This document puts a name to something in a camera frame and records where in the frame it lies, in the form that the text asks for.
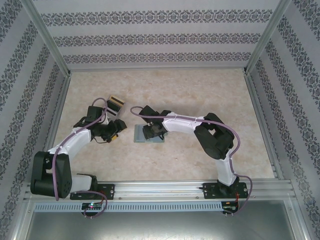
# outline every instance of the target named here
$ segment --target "gray metal panel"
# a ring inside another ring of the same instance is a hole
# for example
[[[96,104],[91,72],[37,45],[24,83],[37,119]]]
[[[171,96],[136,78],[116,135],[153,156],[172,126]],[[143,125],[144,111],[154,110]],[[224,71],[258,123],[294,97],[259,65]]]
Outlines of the gray metal panel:
[[[283,202],[259,201],[249,202],[246,210],[235,217],[224,217],[220,212],[109,212],[89,220],[80,213],[35,212],[27,239],[292,240],[295,237]]]

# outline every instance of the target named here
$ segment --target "cable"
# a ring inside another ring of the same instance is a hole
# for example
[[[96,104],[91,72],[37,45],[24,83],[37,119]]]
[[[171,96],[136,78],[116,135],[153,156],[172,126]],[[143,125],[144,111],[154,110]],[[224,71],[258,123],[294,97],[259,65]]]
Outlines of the cable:
[[[238,192],[235,193],[235,202],[236,202],[236,206],[235,207],[236,208],[239,207],[239,193]]]
[[[54,152],[53,159],[52,159],[52,178],[53,178],[54,197],[55,197],[55,200],[56,200],[56,201],[59,200],[58,186],[57,186],[57,175],[56,175],[56,160],[57,160],[57,155],[58,155],[59,151],[62,149],[62,147],[66,144],[66,142],[69,141],[74,135],[80,133],[81,131],[83,131],[83,130],[87,129],[88,127],[92,126],[93,124],[99,122],[99,121],[103,118],[103,116],[105,116],[105,117],[107,118],[107,115],[106,115],[106,114],[107,114],[107,107],[108,107],[108,106],[107,106],[107,101],[106,101],[104,98],[98,97],[97,99],[95,99],[95,100],[93,101],[92,106],[93,106],[93,104],[94,104],[96,101],[98,101],[98,100],[103,100],[103,101],[104,101],[104,110],[103,110],[101,116],[100,116],[97,120],[89,123],[88,125],[86,125],[86,126],[80,128],[80,129],[78,129],[77,131],[75,131],[75,132],[71,133],[69,136],[67,136],[67,137],[60,143],[60,145],[58,146],[58,148],[57,148],[57,149],[55,150],[55,152]]]
[[[97,144],[107,144],[108,142],[107,141],[97,141],[97,139],[94,137],[93,138]]]
[[[107,209],[108,199],[107,199],[106,195],[104,195],[102,192],[98,192],[98,191],[77,191],[77,192],[75,192],[75,194],[97,194],[97,195],[102,196],[103,199],[105,199],[105,205],[104,205],[103,209],[100,212],[98,212],[96,215],[94,215],[94,216],[86,215],[86,212],[89,209],[89,208],[86,208],[84,210],[84,212],[83,212],[83,215],[84,215],[85,218],[94,219],[96,217],[99,217]]]
[[[250,190],[249,190],[249,193],[248,193],[248,197],[245,199],[242,207],[237,211],[235,212],[233,215],[236,215],[240,212],[240,210],[242,210],[244,208],[244,206],[247,204],[250,196],[251,196],[251,192],[252,192],[252,188],[253,188],[253,182],[251,180],[251,178],[249,176],[246,176],[246,175],[239,175],[237,173],[235,173],[235,170],[234,170],[234,167],[233,167],[233,164],[232,164],[232,156],[238,151],[238,149],[240,148],[240,144],[241,144],[241,141],[240,141],[240,137],[238,135],[238,133],[233,130],[231,127],[229,127],[228,125],[225,125],[221,122],[217,122],[217,121],[211,121],[211,120],[205,120],[205,119],[198,119],[197,117],[187,117],[187,116],[145,116],[145,115],[140,115],[138,113],[135,113],[133,110],[134,109],[144,109],[143,107],[141,106],[133,106],[130,108],[130,112],[135,115],[135,116],[138,116],[140,118],[148,118],[148,119],[184,119],[184,120],[192,120],[192,121],[195,121],[195,122],[200,122],[200,123],[207,123],[207,124],[215,124],[215,125],[218,125],[218,126],[221,126],[221,127],[224,127],[225,129],[228,129],[229,131],[231,131],[233,133],[233,135],[236,137],[236,140],[237,140],[237,145],[235,147],[235,149],[230,153],[229,155],[229,164],[230,164],[230,169],[231,169],[231,172],[236,176],[236,177],[239,177],[239,178],[246,178],[250,181]]]

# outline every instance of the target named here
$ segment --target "black mounting plate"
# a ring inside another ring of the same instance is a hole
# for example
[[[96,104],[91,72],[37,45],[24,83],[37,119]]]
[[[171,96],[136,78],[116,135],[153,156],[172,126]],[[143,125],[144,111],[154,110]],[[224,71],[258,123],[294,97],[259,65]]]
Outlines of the black mounting plate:
[[[103,193],[107,200],[113,200],[115,195],[115,185],[114,184],[98,184],[96,192]],[[71,193],[71,200],[102,200],[102,197],[98,194],[92,193]]]
[[[239,194],[239,199],[248,197],[247,185],[244,182],[239,182],[231,193],[222,193],[217,182],[205,182],[202,184],[204,199],[235,199],[236,193]]]

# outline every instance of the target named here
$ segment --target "perforated metal strip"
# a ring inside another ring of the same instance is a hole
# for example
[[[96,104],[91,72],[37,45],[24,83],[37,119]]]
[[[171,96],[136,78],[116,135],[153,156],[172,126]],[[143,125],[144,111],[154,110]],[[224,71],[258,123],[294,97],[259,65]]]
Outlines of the perforated metal strip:
[[[71,213],[81,212],[81,202],[38,202],[36,213]],[[222,211],[220,201],[201,202],[110,202],[105,212],[207,212]]]

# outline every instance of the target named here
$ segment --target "wall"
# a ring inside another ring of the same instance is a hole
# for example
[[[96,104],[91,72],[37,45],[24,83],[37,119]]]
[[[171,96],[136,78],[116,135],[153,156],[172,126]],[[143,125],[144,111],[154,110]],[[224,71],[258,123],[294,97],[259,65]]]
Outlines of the wall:
[[[244,67],[279,0],[35,0],[71,70]]]
[[[0,240],[44,149],[65,77],[18,0],[0,0]]]
[[[320,1],[293,0],[251,78],[286,179],[320,239]]]

